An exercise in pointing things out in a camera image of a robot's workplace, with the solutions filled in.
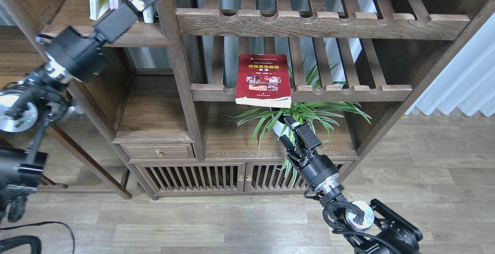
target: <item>red book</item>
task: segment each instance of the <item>red book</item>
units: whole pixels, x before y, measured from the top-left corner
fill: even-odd
[[[290,108],[290,102],[286,55],[239,56],[237,104]]]

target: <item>spider plant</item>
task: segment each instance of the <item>spider plant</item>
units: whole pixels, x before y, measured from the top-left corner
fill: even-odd
[[[329,67],[330,71],[332,71],[338,64],[333,64]],[[292,69],[289,70],[290,78],[292,79]],[[304,76],[306,78],[306,83],[308,85],[313,86],[315,89],[321,88],[321,81],[318,74],[318,66],[314,65],[311,69],[306,70],[304,72]],[[346,82],[338,82],[335,81],[334,84],[345,85]],[[361,105],[357,102],[292,102],[290,108],[280,108],[276,110],[268,109],[266,107],[259,107],[250,109],[242,114],[237,116],[229,116],[230,118],[242,118],[239,122],[237,122],[237,126],[240,126],[250,120],[258,120],[258,124],[256,125],[253,135],[251,136],[251,140],[249,143],[253,143],[256,136],[259,134],[258,138],[258,148],[261,146],[261,141],[263,136],[267,131],[273,129],[273,126],[279,121],[283,116],[291,115],[297,120],[300,124],[307,123],[311,130],[315,132],[314,124],[315,122],[320,123],[325,130],[327,131],[328,139],[322,141],[322,143],[330,142],[330,134],[334,129],[334,125],[338,126],[339,123],[334,120],[332,117],[342,118],[343,115],[339,113],[335,113],[336,111],[344,111],[354,114],[359,114],[363,116],[363,118],[368,122],[370,122],[371,117],[361,111],[359,108]],[[282,132],[285,131],[287,125],[283,126]],[[295,138],[292,135],[292,131],[288,132],[288,138],[294,144]],[[285,160],[283,167],[281,170],[286,169],[285,176],[288,176],[289,169],[292,167],[288,159]],[[295,168],[292,170],[292,184],[294,186],[295,177],[297,171]]]

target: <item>drawer knob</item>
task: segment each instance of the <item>drawer knob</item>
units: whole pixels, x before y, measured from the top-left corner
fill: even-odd
[[[156,152],[156,157],[158,157],[159,159],[163,157],[163,152],[161,152],[160,150],[155,150]]]

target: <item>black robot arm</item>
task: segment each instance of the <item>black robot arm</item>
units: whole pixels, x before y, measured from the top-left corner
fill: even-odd
[[[333,233],[343,235],[355,254],[419,254],[418,242],[423,235],[418,228],[377,199],[369,205],[364,201],[350,203],[336,181],[339,169],[326,155],[318,154],[316,148],[321,142],[309,125],[299,124],[292,116],[284,121],[295,138],[292,143],[286,135],[280,137],[287,159],[308,184],[304,196],[323,206],[323,219]],[[310,191],[315,195],[308,196]],[[366,233],[373,224],[381,230],[376,236]]]
[[[70,103],[60,92],[72,79],[89,82],[106,67],[101,47],[124,34],[147,6],[156,0],[130,0],[94,25],[94,32],[82,37],[67,27],[56,38],[39,35],[49,61],[0,92],[0,129],[20,132],[39,124],[30,148],[0,147],[0,221],[11,204],[8,219],[18,221],[27,196],[36,192],[46,162],[38,152],[45,129],[67,112]]]

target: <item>wooden cabinet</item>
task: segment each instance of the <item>wooden cabinet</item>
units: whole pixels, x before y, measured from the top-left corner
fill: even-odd
[[[123,59],[120,47],[167,48],[173,75],[142,75],[127,65],[70,86],[150,196],[304,190],[300,180],[290,187],[277,170],[285,153],[274,135],[258,149],[248,143],[253,125],[237,127],[225,116],[246,108],[235,105],[235,87],[224,83],[225,36],[239,37],[240,53],[249,53],[250,37],[263,37],[265,53],[276,52],[274,37],[285,39],[294,101],[359,101],[373,117],[368,125],[346,115],[323,151],[341,166],[344,180],[495,11],[495,0],[373,0],[376,13],[362,12],[357,0],[341,0],[343,12],[327,11],[324,0],[308,0],[308,11],[275,1],[276,10],[265,11],[256,9],[256,0],[241,0],[237,10],[220,9],[219,0],[205,0],[203,8],[197,0],[158,0],[160,22],[135,23],[108,50]],[[34,42],[39,32],[56,35],[68,25],[92,31],[87,2],[2,0],[42,54]],[[186,48],[201,53],[203,35],[214,36],[212,64],[191,65]],[[307,85],[300,37],[311,38],[320,68],[329,64],[323,38],[336,38],[348,85],[333,85],[325,70],[319,71],[323,88]],[[348,38],[360,39],[357,61]]]

